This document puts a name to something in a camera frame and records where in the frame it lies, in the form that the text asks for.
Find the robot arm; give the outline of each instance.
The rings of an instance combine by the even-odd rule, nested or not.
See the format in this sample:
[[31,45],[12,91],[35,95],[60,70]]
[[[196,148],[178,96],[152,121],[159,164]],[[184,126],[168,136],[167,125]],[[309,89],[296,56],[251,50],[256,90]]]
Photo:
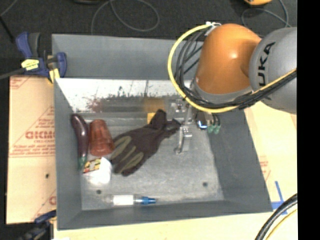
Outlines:
[[176,76],[172,73],[175,49],[188,35],[209,26],[186,32],[169,54],[169,78],[178,93],[191,106],[207,113],[243,109],[261,100],[295,114],[297,28],[279,29],[261,39],[241,25],[215,26],[203,42],[193,87],[185,88],[183,63],[177,66]]

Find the red plastic cup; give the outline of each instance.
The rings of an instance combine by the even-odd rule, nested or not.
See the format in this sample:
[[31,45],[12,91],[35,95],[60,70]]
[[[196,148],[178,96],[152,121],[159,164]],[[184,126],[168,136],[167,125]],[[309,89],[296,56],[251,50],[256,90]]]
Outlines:
[[103,157],[115,150],[114,141],[104,120],[92,121],[89,132],[89,149],[93,156]]

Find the black carpet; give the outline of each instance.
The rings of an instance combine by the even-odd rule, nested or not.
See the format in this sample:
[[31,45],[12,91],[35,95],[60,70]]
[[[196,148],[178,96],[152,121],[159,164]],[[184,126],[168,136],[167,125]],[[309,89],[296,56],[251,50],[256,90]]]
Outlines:
[[[136,31],[122,24],[110,4],[92,19],[104,1],[95,5],[78,4],[72,0],[0,0],[0,14],[11,34],[40,32],[39,50],[51,52],[52,33],[93,34],[118,37],[142,37],[176,40],[182,33],[206,21],[244,24],[242,14],[249,8],[241,0],[143,0],[157,11],[159,23],[151,31]],[[264,9],[297,26],[298,0],[273,0]],[[149,29],[157,23],[157,14],[136,0],[114,0],[119,16],[138,29]],[[247,27],[260,36],[283,28],[285,23],[261,10],[246,12]],[[20,67],[22,55],[0,24],[0,75]],[[6,181],[8,158],[8,79],[0,80],[0,240],[14,240],[33,227],[32,224],[5,225]]]

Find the yellow tag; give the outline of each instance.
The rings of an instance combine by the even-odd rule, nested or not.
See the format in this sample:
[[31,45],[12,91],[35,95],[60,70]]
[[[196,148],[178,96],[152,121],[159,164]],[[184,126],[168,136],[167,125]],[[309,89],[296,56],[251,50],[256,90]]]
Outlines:
[[101,157],[87,161],[84,165],[83,173],[86,174],[88,172],[99,170],[101,164]]
[[38,64],[39,64],[39,60],[28,58],[21,63],[21,66],[27,71],[29,71],[29,70],[36,69],[38,67]]
[[50,80],[53,83],[55,79],[60,78],[59,70],[57,68],[49,71]]
[[149,124],[151,119],[154,117],[156,113],[148,113],[146,116],[146,123]]

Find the white object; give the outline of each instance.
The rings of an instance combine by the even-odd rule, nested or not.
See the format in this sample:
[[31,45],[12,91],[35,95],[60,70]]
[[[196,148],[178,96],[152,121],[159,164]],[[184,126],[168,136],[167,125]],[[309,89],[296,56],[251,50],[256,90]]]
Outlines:
[[109,160],[101,157],[99,169],[87,172],[84,175],[93,185],[108,184],[111,180],[112,165]]

